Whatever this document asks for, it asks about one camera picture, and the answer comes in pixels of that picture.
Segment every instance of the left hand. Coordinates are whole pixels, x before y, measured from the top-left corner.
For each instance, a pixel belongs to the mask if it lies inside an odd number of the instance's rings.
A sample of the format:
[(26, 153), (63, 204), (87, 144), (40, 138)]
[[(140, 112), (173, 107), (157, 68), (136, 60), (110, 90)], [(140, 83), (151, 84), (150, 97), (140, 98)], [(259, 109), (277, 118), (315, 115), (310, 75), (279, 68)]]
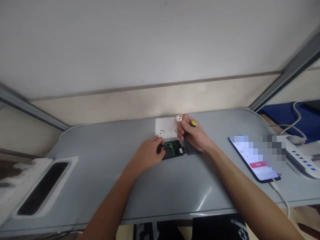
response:
[(126, 166), (126, 169), (130, 169), (139, 175), (144, 170), (160, 163), (166, 154), (163, 147), (161, 148), (160, 153), (157, 154), (157, 147), (160, 143), (164, 144), (164, 140), (159, 136), (144, 141)]

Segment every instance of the metal frame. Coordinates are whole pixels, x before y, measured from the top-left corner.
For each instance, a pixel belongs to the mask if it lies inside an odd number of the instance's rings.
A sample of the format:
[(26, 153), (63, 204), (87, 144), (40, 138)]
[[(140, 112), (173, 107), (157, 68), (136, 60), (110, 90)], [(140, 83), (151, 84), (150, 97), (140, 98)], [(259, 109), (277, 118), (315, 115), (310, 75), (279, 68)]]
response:
[(10, 91), (0, 87), (0, 102), (3, 102), (15, 109), (18, 109), (21, 112), (24, 112), (44, 123), (49, 124), (52, 127), (55, 127), (61, 131), (66, 131), (69, 126), (60, 120), (52, 117), (48, 113), (42, 111), (41, 109), (33, 106), (32, 104), (28, 103), (27, 101), (19, 98), (15, 94), (11, 93)]
[(294, 56), (285, 66), (283, 73), (250, 106), (252, 111), (259, 111), (284, 87), (290, 84), (308, 67), (320, 58), (320, 31)]

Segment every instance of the hand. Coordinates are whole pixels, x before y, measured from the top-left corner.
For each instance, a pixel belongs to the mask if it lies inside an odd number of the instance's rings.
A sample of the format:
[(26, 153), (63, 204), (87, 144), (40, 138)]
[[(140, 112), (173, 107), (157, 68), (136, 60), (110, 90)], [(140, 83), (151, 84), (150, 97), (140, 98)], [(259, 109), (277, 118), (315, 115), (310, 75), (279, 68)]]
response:
[(166, 154), (163, 147), (161, 147), (159, 154), (157, 154), (157, 147), (160, 143), (164, 144), (164, 140), (159, 136), (155, 136), (150, 140), (144, 141), (126, 166), (126, 169), (134, 171), (139, 175), (144, 170), (160, 163)]
[[(191, 127), (191, 121), (196, 121), (196, 127)], [(182, 121), (177, 124), (178, 138), (185, 137), (198, 151), (204, 152), (207, 147), (214, 146), (213, 141), (206, 135), (200, 123), (188, 114), (182, 116)]]

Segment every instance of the gray table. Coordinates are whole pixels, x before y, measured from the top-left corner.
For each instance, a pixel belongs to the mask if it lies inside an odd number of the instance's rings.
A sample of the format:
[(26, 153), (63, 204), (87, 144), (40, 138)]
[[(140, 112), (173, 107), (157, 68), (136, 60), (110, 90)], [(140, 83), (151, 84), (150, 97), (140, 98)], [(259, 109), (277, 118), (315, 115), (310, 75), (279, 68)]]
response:
[[(208, 136), (258, 187), (284, 207), (269, 184), (255, 180), (228, 138), (267, 135), (269, 130), (253, 113), (242, 109), (192, 114)], [(85, 228), (99, 204), (119, 178), (140, 143), (154, 136), (155, 119), (138, 119), (82, 126), (63, 135), (50, 158), (79, 156), (50, 213), (41, 218), (10, 219), (0, 236)], [(298, 176), (288, 165), (277, 185), (290, 206), (320, 203), (320, 180)], [(236, 209), (203, 155), (184, 155), (162, 161), (137, 179), (122, 224), (234, 213)]]

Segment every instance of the white paper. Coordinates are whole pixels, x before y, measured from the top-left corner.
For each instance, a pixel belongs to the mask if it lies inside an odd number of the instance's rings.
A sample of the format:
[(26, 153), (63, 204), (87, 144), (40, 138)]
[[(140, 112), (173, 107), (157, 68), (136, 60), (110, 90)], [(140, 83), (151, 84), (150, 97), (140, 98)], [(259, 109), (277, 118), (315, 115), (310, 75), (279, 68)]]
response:
[(175, 117), (171, 118), (157, 118), (155, 126), (155, 135), (163, 137), (166, 141), (172, 141), (171, 139), (176, 139), (177, 136), (177, 123)]

